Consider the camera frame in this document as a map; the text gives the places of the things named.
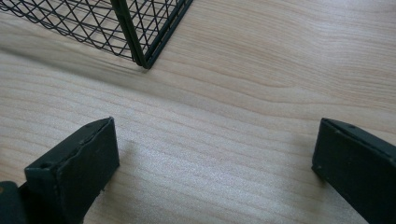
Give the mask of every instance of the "light wood surface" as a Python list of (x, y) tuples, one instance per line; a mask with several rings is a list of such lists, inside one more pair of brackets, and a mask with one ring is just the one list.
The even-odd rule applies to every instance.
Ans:
[(85, 223), (365, 223), (311, 171), (323, 117), (396, 144), (394, 1), (195, 0), (149, 71), (0, 13), (0, 181), (115, 118)]

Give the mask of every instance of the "black wire basket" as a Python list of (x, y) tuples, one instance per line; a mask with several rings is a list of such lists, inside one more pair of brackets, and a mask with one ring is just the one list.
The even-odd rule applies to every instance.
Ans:
[(150, 68), (192, 0), (0, 0), (0, 9)]

